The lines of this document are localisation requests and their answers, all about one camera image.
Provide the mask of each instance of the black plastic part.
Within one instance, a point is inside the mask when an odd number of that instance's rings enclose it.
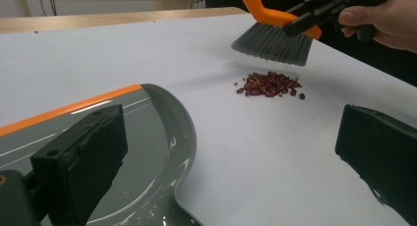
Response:
[[[287,36],[303,33],[313,25],[322,26],[326,23],[334,23],[336,30],[343,28],[338,22],[339,13],[349,6],[377,6],[387,0],[305,0],[304,3],[291,8],[287,12],[299,18],[284,26]],[[358,39],[369,41],[374,37],[374,27],[363,26],[358,28]]]
[[[31,158],[46,186],[54,225],[85,225],[111,186],[127,153],[123,108],[89,114]]]
[[[360,41],[371,41],[376,31],[373,25],[362,25],[357,27],[356,36]]]
[[[30,171],[25,176],[25,183],[27,185],[30,201],[34,209],[34,216],[37,221],[40,222],[49,210],[49,196],[47,188],[37,181],[33,171]]]
[[[417,130],[381,112],[346,105],[335,152],[380,203],[417,225]]]
[[[40,225],[25,179],[18,171],[0,171],[0,199],[0,225]]]

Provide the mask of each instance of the hand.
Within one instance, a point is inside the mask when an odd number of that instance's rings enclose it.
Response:
[[[417,54],[417,0],[387,0],[376,7],[348,7],[338,16],[346,37],[359,25],[374,25],[378,43]]]

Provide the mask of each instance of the wooden table edge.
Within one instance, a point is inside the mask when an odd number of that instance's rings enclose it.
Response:
[[[0,19],[0,33],[88,28],[160,20],[228,16],[246,13],[247,12],[242,9],[229,7],[57,17],[3,18]]]

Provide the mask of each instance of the bean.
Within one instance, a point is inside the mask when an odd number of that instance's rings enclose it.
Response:
[[[246,83],[243,87],[236,90],[237,93],[243,93],[247,96],[259,96],[264,95],[266,97],[282,97],[283,94],[290,93],[291,96],[297,95],[295,88],[302,87],[298,78],[292,80],[283,74],[277,74],[276,72],[269,71],[266,75],[259,73],[249,74],[248,77],[242,79]],[[300,99],[305,99],[304,93],[300,93]]]

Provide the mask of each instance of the orange brush handle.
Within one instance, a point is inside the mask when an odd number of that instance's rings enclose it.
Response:
[[[262,0],[243,0],[243,2],[255,20],[262,24],[283,27],[297,19],[297,16],[292,14],[265,8]],[[322,30],[317,26],[313,26],[306,30],[304,34],[319,39],[322,35]]]

